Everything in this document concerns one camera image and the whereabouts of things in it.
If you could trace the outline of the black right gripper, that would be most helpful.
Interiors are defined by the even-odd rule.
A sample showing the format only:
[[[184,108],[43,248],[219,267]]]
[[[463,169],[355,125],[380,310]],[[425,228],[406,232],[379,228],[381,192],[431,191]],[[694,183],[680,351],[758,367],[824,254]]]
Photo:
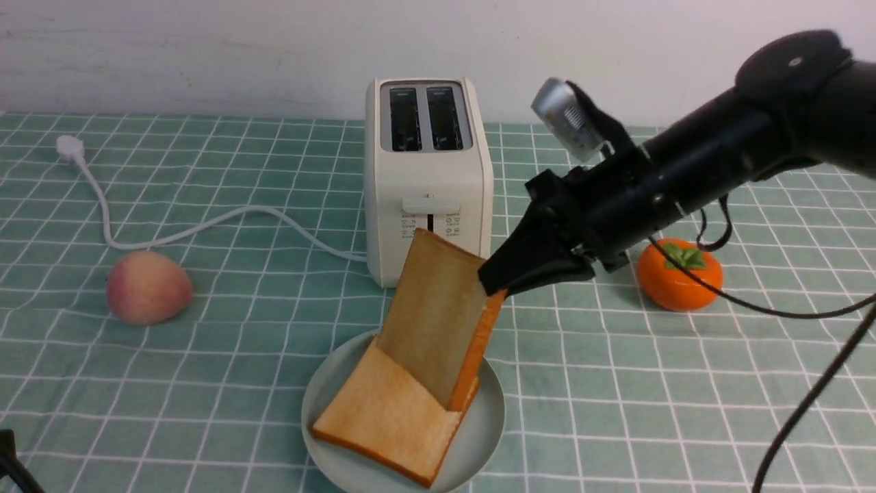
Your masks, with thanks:
[[[627,249],[685,216],[643,147],[564,177],[545,171],[526,187],[532,202],[525,215],[478,269],[486,294],[586,283],[594,264],[609,272],[627,265]]]

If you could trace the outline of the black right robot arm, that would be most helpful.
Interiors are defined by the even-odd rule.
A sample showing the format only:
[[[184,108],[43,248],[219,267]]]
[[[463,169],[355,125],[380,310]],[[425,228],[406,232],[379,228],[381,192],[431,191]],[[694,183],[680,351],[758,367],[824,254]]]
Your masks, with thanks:
[[[611,272],[657,231],[747,182],[829,163],[874,177],[875,66],[830,30],[795,32],[751,55],[734,84],[637,144],[578,85],[551,77],[532,110],[591,168],[526,182],[530,205],[479,268],[487,294],[522,293]]]

